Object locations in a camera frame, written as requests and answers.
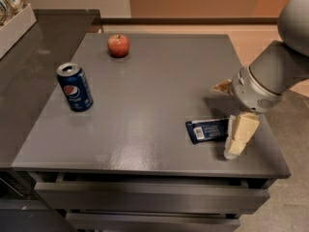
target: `blue soda can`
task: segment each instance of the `blue soda can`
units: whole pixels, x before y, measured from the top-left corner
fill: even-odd
[[[94,103],[86,74],[74,63],[63,64],[57,69],[58,82],[74,112],[88,110]]]

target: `gray tabletop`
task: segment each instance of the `gray tabletop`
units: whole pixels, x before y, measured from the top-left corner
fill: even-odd
[[[0,169],[10,168],[53,92],[55,68],[69,61],[93,11],[36,11],[37,23],[0,60]]]
[[[224,142],[193,145],[185,122],[238,114],[210,87],[240,68],[225,35],[127,35],[130,52],[112,58],[109,35],[87,34],[72,62],[86,72],[93,107],[70,111],[59,85],[14,160],[28,170],[286,178],[290,171],[267,120],[244,154]]]

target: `orange wall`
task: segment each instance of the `orange wall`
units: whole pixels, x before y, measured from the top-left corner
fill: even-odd
[[[130,0],[132,17],[277,17],[289,0]]]

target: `floor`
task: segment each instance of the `floor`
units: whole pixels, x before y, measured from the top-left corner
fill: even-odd
[[[273,40],[280,40],[274,25],[264,26],[151,26],[103,25],[104,33],[194,33],[228,34],[243,65],[250,64]],[[309,97],[309,81],[298,83],[293,89]],[[286,127],[293,119],[286,120]],[[292,172],[288,180],[278,180],[269,189],[270,199],[254,215],[241,216],[236,232],[307,232],[309,231],[309,143],[297,149],[281,149]]]

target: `can logo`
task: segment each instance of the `can logo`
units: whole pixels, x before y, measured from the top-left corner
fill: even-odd
[[[77,98],[80,94],[79,88],[76,86],[67,85],[64,87],[65,94],[72,98]]]

